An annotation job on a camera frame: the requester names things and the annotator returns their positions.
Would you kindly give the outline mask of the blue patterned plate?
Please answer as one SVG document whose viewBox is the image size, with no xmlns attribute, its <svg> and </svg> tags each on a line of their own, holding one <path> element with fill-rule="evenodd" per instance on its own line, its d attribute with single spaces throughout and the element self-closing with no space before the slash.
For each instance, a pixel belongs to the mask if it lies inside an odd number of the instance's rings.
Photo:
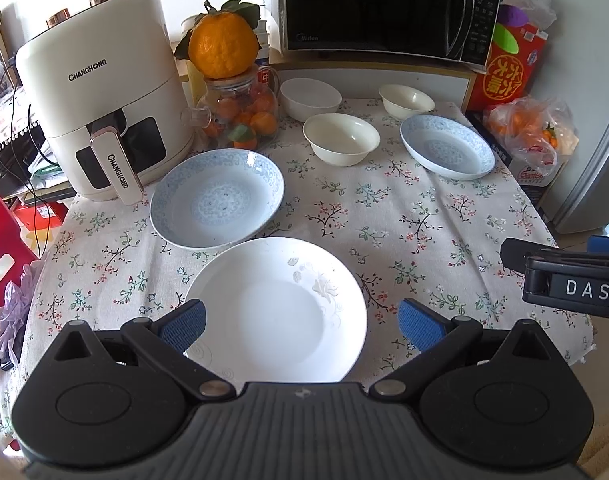
<svg viewBox="0 0 609 480">
<path fill-rule="evenodd" d="M 183 249 L 220 249 L 248 240 L 277 213 L 280 168 L 266 156 L 219 148 L 184 160 L 157 184 L 149 204 L 156 233 Z"/>
<path fill-rule="evenodd" d="M 453 119 L 428 114 L 406 118 L 400 125 L 400 137 L 416 162 L 441 177 L 477 180 L 496 165 L 494 152 L 483 137 Z"/>
</svg>

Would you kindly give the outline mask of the cream bowl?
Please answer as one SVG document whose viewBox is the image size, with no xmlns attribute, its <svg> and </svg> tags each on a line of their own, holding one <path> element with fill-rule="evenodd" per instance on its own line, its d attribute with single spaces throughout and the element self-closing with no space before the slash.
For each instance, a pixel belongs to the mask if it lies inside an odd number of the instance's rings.
<svg viewBox="0 0 609 480">
<path fill-rule="evenodd" d="M 432 112 L 434 100 L 423 91 L 404 84 L 384 84 L 378 90 L 385 111 L 395 119 L 404 120 Z"/>
<path fill-rule="evenodd" d="M 359 165 L 380 144 L 380 134 L 373 125 L 340 113 L 310 117 L 303 124 L 302 133 L 313 153 L 335 167 Z"/>
</svg>

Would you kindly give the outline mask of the purple cloth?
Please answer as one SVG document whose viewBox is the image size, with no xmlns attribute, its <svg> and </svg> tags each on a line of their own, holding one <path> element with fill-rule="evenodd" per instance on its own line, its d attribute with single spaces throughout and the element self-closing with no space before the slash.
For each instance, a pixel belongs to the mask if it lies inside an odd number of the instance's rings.
<svg viewBox="0 0 609 480">
<path fill-rule="evenodd" d="M 5 287 L 4 306 L 0 316 L 0 367 L 2 370 L 11 370 L 19 364 L 24 331 L 42 267 L 42 260 L 25 264 L 22 267 L 20 283 L 9 282 Z"/>
</svg>

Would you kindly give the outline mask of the grey refrigerator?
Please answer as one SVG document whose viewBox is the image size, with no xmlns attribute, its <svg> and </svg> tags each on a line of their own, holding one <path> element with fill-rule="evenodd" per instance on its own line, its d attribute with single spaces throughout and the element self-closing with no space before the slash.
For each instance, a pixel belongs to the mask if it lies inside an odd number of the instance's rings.
<svg viewBox="0 0 609 480">
<path fill-rule="evenodd" d="M 548 218 L 558 234 L 609 235 L 609 122 L 577 182 Z"/>
</svg>

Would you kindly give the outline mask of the red bag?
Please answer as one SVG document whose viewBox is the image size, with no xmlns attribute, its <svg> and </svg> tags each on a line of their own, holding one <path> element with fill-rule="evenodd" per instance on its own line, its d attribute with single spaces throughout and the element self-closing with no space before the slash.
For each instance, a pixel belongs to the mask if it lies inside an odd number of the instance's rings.
<svg viewBox="0 0 609 480">
<path fill-rule="evenodd" d="M 0 261 L 4 257 L 13 260 L 0 278 L 0 307 L 4 304 L 4 292 L 8 283 L 20 284 L 24 266 L 36 259 L 35 254 L 20 237 L 20 225 L 0 197 Z"/>
</svg>

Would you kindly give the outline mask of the dark cardboard box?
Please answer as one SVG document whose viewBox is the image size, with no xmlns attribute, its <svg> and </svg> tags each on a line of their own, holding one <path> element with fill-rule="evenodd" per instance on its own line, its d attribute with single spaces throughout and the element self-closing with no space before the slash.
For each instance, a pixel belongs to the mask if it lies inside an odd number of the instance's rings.
<svg viewBox="0 0 609 480">
<path fill-rule="evenodd" d="M 557 179 L 559 172 L 565 168 L 566 164 L 562 162 L 554 172 L 547 174 L 547 176 L 542 176 L 522 160 L 510 155 L 509 151 L 502 147 L 493 134 L 483 126 L 482 115 L 480 113 L 467 110 L 465 117 L 472 124 L 472 127 L 478 131 L 480 136 L 487 141 L 487 144 L 495 151 L 499 159 L 504 162 L 533 205 L 538 207 L 548 188 Z"/>
</svg>

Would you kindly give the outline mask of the glass jar with tangerines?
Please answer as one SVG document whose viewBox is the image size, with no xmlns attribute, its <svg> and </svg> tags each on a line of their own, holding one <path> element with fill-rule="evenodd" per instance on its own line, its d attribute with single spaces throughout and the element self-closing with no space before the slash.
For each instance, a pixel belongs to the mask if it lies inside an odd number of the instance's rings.
<svg viewBox="0 0 609 480">
<path fill-rule="evenodd" d="M 181 114 L 182 124 L 195 129 L 209 148 L 257 150 L 280 131 L 274 88 L 277 73 L 252 65 L 232 78 L 205 79 L 206 91 Z"/>
</svg>

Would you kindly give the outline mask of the white bowl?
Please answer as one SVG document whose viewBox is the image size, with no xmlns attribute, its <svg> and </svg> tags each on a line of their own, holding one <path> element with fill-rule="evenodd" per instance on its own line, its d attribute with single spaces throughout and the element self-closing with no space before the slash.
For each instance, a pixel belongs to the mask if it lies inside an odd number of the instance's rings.
<svg viewBox="0 0 609 480">
<path fill-rule="evenodd" d="M 310 117 L 335 113 L 342 103 L 341 93 L 327 82 L 312 78 L 291 78 L 280 86 L 284 112 L 297 122 Z"/>
</svg>

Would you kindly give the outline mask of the plain white plate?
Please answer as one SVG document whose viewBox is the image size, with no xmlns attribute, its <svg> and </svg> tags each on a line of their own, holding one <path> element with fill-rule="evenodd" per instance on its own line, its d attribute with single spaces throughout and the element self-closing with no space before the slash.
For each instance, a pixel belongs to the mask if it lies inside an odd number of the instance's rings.
<svg viewBox="0 0 609 480">
<path fill-rule="evenodd" d="M 187 296 L 207 315 L 187 356 L 236 388 L 340 382 L 364 347 L 367 309 L 353 273 L 305 240 L 266 237 L 227 249 Z"/>
</svg>

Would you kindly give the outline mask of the large orange on jar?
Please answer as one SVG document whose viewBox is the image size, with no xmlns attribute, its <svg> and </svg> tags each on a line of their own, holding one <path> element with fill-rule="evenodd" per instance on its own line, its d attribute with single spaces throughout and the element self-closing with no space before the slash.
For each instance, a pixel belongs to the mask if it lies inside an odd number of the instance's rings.
<svg viewBox="0 0 609 480">
<path fill-rule="evenodd" d="M 177 60 L 188 60 L 206 79 L 228 79 L 249 70 L 260 50 L 254 32 L 260 6 L 227 0 L 216 9 L 208 0 L 174 49 Z"/>
</svg>

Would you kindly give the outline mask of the floral tablecloth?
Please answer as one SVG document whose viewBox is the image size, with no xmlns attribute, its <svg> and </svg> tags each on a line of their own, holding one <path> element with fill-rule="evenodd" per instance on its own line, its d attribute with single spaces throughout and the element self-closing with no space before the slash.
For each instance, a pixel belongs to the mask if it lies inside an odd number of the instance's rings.
<svg viewBox="0 0 609 480">
<path fill-rule="evenodd" d="M 377 150 L 359 165 L 329 166 L 313 154 L 301 125 L 283 119 L 264 153 L 280 167 L 285 195 L 263 235 L 307 240 L 353 273 L 368 312 L 353 379 L 369 384 L 414 356 L 397 329 L 397 306 L 408 297 L 491 328 L 532 318 L 569 363 L 592 351 L 589 318 L 526 304 L 521 276 L 502 266 L 499 251 L 508 237 L 553 242 L 505 165 L 473 181 L 437 176 L 409 156 L 399 123 L 378 101 L 347 100 L 341 110 L 377 128 Z M 44 255 L 20 365 L 0 369 L 0 445 L 12 437 L 17 394 L 65 323 L 83 318 L 114 330 L 138 315 L 156 318 L 185 299 L 215 256 L 160 238 L 146 203 L 76 198 Z"/>
</svg>

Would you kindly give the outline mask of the white Changhong air fryer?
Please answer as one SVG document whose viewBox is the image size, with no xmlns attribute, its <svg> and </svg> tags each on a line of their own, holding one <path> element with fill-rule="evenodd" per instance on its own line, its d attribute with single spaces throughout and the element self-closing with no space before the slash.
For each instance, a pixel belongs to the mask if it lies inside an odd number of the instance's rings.
<svg viewBox="0 0 609 480">
<path fill-rule="evenodd" d="M 160 0 L 104 0 L 41 32 L 16 64 L 67 180 L 139 202 L 194 142 Z"/>
</svg>

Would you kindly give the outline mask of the red gift box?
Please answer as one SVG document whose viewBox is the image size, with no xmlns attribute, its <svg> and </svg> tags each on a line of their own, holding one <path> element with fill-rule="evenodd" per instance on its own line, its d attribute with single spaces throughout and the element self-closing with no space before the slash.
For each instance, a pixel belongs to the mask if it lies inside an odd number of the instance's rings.
<svg viewBox="0 0 609 480">
<path fill-rule="evenodd" d="M 485 73 L 475 78 L 468 110 L 482 112 L 521 98 L 547 40 L 547 32 L 530 23 L 525 11 L 501 4 Z"/>
</svg>

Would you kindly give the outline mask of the stack of paper cups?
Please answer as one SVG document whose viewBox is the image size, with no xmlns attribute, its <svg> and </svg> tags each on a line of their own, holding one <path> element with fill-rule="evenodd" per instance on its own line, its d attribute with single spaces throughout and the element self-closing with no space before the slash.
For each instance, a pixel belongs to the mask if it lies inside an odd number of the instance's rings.
<svg viewBox="0 0 609 480">
<path fill-rule="evenodd" d="M 270 33 L 265 20 L 258 21 L 254 33 L 256 34 L 259 44 L 259 51 L 254 63 L 256 63 L 257 66 L 264 66 L 269 63 L 270 58 Z"/>
</svg>

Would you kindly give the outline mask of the plastic bag of oranges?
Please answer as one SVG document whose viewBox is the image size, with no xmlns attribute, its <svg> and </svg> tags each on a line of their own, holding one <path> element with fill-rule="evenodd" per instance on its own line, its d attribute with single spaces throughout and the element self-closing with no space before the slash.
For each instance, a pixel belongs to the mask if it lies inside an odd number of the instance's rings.
<svg viewBox="0 0 609 480">
<path fill-rule="evenodd" d="M 488 108 L 483 125 L 510 154 L 542 176 L 554 174 L 579 144 L 567 104 L 525 96 Z"/>
</svg>

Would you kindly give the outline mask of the black Midea microwave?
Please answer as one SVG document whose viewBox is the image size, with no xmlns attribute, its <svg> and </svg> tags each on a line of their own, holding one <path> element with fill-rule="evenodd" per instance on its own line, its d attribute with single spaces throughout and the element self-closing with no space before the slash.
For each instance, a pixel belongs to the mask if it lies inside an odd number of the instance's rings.
<svg viewBox="0 0 609 480">
<path fill-rule="evenodd" d="M 487 63 L 502 0 L 274 0 L 289 51 L 354 51 Z"/>
</svg>

